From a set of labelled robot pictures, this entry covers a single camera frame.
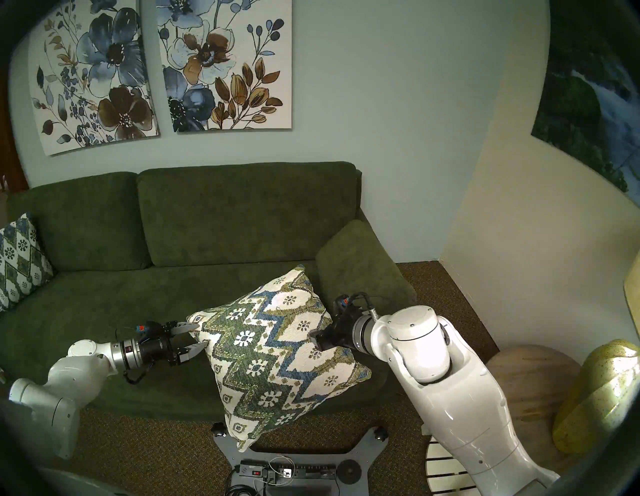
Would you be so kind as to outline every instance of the brown flower painting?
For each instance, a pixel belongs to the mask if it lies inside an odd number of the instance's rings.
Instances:
[[[291,0],[156,0],[156,13],[175,132],[291,128]]]
[[[158,135],[136,0],[66,0],[29,34],[29,92],[47,155]]]

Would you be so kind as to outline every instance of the sofa armrest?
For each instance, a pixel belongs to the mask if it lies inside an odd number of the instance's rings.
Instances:
[[[341,294],[366,292],[379,315],[416,304],[413,287],[387,255],[368,224],[353,220],[316,255],[320,297],[327,309]]]

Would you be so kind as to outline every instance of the yellow speckled vase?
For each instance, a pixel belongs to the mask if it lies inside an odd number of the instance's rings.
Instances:
[[[639,352],[614,339],[589,354],[554,421],[560,451],[587,452],[620,425],[640,387]]]

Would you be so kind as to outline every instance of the zigzag pattern pillow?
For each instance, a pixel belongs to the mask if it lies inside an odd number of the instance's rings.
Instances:
[[[309,332],[329,325],[331,317],[304,269],[187,317],[201,324],[192,336],[209,341],[205,350],[240,451],[371,377],[350,349],[320,352],[309,341]]]
[[[16,306],[52,277],[53,268],[27,214],[0,229],[0,312]]]

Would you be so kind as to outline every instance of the power strip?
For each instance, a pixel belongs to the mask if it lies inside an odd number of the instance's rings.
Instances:
[[[335,479],[335,465],[292,465],[282,463],[265,464],[263,461],[243,460],[240,462],[239,475],[266,479],[269,484],[280,479]]]

